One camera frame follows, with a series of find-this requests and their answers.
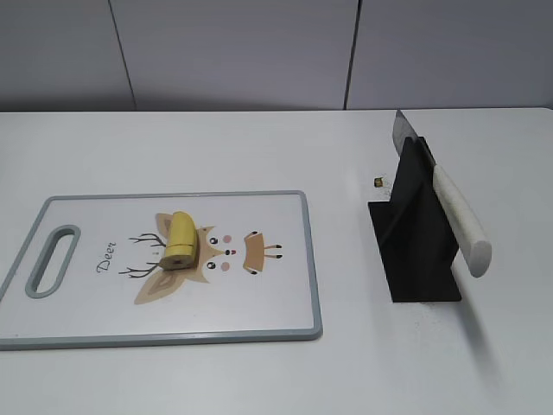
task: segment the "kitchen knife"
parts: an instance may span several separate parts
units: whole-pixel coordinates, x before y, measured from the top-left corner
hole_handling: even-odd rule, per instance
[[[414,141],[419,139],[404,114],[397,110],[392,139],[399,156],[401,156],[407,137],[411,137]],[[463,257],[465,257],[470,273],[473,277],[481,277],[492,260],[492,244],[490,244],[482,225],[473,210],[468,206],[462,193],[444,169],[435,164],[433,159],[431,159],[431,162],[434,164],[432,187],[435,194],[438,196],[443,211],[448,217],[449,225],[457,239]]]

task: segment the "cartoon deer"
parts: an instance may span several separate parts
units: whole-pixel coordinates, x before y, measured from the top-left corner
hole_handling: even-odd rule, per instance
[[[165,240],[168,239],[172,218],[172,214],[156,215],[157,231]],[[234,255],[236,253],[235,250],[227,249],[225,251],[221,251],[214,247],[219,243],[217,238],[209,238],[209,233],[214,228],[215,227],[199,227],[196,229],[198,234],[198,254],[196,262],[192,267],[174,271],[167,271],[160,268],[146,280],[146,283],[140,292],[138,292],[135,304],[150,303],[157,299],[166,297],[178,290],[187,279],[196,283],[209,283],[203,275],[204,266],[210,270],[215,269],[217,265],[212,261],[212,259],[218,257],[219,255]],[[163,242],[163,240],[155,233],[143,233],[138,238],[130,239],[133,240],[135,244],[150,241],[152,243],[150,246],[166,246],[165,242]],[[232,241],[232,237],[230,235],[225,235],[222,241],[228,244]],[[265,257],[275,259],[282,257],[280,254],[267,255],[264,253],[265,249],[280,249],[282,247],[280,245],[264,246],[264,238],[262,233],[252,232],[244,238],[244,241],[246,255],[243,267],[253,275],[263,271]],[[130,278],[145,278],[159,267],[159,263],[148,262],[146,264],[150,265],[150,268],[136,269],[127,267],[126,271],[122,271],[119,274],[126,274]],[[222,271],[228,271],[230,269],[230,264],[228,262],[223,262],[220,265],[220,269]]]

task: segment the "white knife handle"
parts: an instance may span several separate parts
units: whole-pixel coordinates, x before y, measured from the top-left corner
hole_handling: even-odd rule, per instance
[[[432,187],[449,220],[473,277],[481,277],[492,260],[492,244],[467,201],[441,166],[434,167]]]

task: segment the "knife holder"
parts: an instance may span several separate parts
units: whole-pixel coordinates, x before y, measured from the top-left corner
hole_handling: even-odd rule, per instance
[[[460,301],[451,272],[459,249],[432,188],[424,138],[405,139],[390,201],[369,202],[394,303]]]

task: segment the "white table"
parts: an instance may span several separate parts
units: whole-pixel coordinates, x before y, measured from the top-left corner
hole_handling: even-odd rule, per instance
[[[397,167],[393,111],[0,114],[0,275],[50,195],[298,188],[324,327],[316,342],[2,352],[0,412],[551,413],[553,112],[405,114],[494,244],[481,279],[455,260],[461,303],[390,300],[366,202]]]

